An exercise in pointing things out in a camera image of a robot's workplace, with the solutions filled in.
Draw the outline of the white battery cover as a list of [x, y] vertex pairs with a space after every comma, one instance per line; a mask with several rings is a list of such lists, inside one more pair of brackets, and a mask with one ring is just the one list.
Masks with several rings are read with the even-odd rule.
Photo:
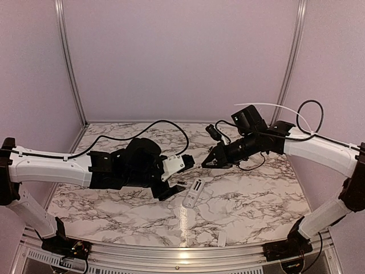
[[217, 246], [218, 247], [225, 247], [226, 246], [226, 239], [227, 239], [226, 232], [220, 231], [219, 234], [218, 234]]

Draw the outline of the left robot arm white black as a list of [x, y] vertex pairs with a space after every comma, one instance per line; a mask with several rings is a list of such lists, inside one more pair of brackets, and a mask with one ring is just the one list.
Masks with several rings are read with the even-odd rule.
[[47, 213], [31, 197], [23, 182], [51, 182], [96, 190], [120, 190], [123, 187], [149, 188], [155, 199], [163, 201], [182, 191], [171, 187], [168, 179], [194, 165], [190, 155], [165, 156], [161, 148], [147, 138], [134, 138], [114, 152], [55, 154], [32, 151], [7, 138], [1, 147], [1, 205], [11, 209], [31, 225], [42, 240], [60, 254], [72, 249], [63, 223]]

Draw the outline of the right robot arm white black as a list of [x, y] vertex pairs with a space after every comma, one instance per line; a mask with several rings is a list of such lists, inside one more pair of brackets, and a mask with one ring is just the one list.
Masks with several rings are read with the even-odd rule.
[[352, 147], [316, 133], [303, 132], [292, 123], [278, 121], [234, 125], [241, 138], [228, 144], [212, 124], [206, 131], [217, 144], [202, 163], [203, 168], [230, 168], [259, 152], [297, 156], [326, 166], [345, 176], [337, 197], [299, 219], [283, 242], [282, 250], [294, 256], [315, 234], [352, 212], [364, 210], [364, 147]]

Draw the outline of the white remote control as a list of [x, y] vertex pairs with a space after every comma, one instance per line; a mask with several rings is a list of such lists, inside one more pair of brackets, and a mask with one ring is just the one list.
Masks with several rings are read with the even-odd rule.
[[[194, 191], [193, 187], [197, 180], [201, 180], [202, 183], [201, 183], [198, 191]], [[196, 205], [196, 203], [200, 197], [200, 194], [202, 193], [202, 189], [204, 188], [204, 185], [205, 185], [205, 180], [200, 179], [200, 178], [195, 179], [194, 182], [192, 183], [186, 197], [182, 201], [182, 206], [185, 208], [193, 208]]]

